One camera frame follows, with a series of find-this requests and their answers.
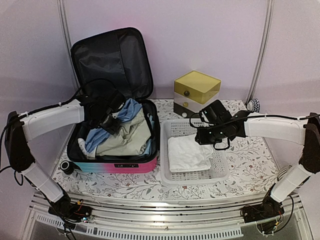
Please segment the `white garment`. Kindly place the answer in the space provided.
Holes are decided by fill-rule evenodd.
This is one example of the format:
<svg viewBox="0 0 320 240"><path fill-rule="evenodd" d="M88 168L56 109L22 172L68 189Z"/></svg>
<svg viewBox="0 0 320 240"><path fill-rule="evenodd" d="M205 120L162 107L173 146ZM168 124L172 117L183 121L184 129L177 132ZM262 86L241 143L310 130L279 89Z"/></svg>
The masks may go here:
<svg viewBox="0 0 320 240"><path fill-rule="evenodd" d="M167 140L169 170L171 173L206 171L211 168L213 148L200 145L195 134L170 137Z"/></svg>

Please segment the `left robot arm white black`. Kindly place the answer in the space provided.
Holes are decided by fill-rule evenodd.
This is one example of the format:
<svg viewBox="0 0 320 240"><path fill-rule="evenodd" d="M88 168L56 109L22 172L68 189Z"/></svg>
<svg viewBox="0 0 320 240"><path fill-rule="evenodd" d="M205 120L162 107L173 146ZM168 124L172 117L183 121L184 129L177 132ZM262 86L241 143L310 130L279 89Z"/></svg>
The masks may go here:
<svg viewBox="0 0 320 240"><path fill-rule="evenodd" d="M53 130L82 122L87 122L93 129L102 128L114 134L120 120L112 114L119 112L125 103L125 96L118 90L96 97L75 93L70 99L57 104L22 114L13 111L8 115L1 138L9 164L43 194L50 204L50 214L79 221L89 217L92 208L71 202L66 191L36 161L28 143Z"/></svg>

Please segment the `white plastic mesh basket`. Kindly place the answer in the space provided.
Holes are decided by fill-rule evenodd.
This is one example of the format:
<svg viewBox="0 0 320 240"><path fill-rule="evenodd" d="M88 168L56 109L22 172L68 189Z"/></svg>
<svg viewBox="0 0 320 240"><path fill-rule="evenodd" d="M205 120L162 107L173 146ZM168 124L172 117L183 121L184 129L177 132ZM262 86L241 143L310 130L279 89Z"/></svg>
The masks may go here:
<svg viewBox="0 0 320 240"><path fill-rule="evenodd" d="M160 125L160 175L167 185L206 185L230 176L225 152L195 141L197 130L187 119Z"/></svg>

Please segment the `pink and teal kids suitcase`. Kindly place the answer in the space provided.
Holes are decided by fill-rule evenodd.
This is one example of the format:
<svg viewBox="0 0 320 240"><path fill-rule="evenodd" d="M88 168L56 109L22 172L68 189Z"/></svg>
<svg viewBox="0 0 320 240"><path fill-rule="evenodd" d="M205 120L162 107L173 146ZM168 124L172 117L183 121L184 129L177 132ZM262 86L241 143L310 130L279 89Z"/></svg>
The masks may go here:
<svg viewBox="0 0 320 240"><path fill-rule="evenodd" d="M72 65L83 93L105 97L118 90L126 99L142 105L145 117L152 116L150 151L146 155L106 155L88 159L79 138L86 138L87 121L76 124L66 147L69 160L82 172L145 174L157 165L160 122L156 105L148 98L154 89L153 76L141 32L125 27L93 35L73 44Z"/></svg>

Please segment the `light blue garment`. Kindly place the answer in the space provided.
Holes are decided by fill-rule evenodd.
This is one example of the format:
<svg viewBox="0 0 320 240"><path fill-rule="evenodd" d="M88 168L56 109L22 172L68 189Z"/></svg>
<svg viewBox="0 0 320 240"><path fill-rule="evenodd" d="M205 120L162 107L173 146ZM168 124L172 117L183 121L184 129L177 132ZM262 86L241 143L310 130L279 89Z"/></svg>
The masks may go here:
<svg viewBox="0 0 320 240"><path fill-rule="evenodd" d="M138 112L142 109L142 104L138 103L132 98L129 98L123 108L117 113L116 117L120 120L121 123L126 123L131 121ZM106 141L111 134L104 130L103 128L91 129L85 140L85 150L88 153L91 153L95 147L102 144Z"/></svg>

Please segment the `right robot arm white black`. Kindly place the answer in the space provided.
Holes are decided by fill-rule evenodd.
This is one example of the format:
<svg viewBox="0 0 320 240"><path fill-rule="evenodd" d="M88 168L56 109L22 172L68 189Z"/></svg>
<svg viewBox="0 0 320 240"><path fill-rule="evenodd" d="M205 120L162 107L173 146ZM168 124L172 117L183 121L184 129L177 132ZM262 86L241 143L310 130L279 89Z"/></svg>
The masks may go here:
<svg viewBox="0 0 320 240"><path fill-rule="evenodd" d="M195 141L199 145L228 143L236 137L262 137L295 143L303 147L296 165L274 183L262 203L242 208L245 222L264 220L284 214L282 202L298 186L320 171L320 115L311 112L307 116L260 114L240 110L235 115L215 100L198 112L206 126L198 126Z"/></svg>

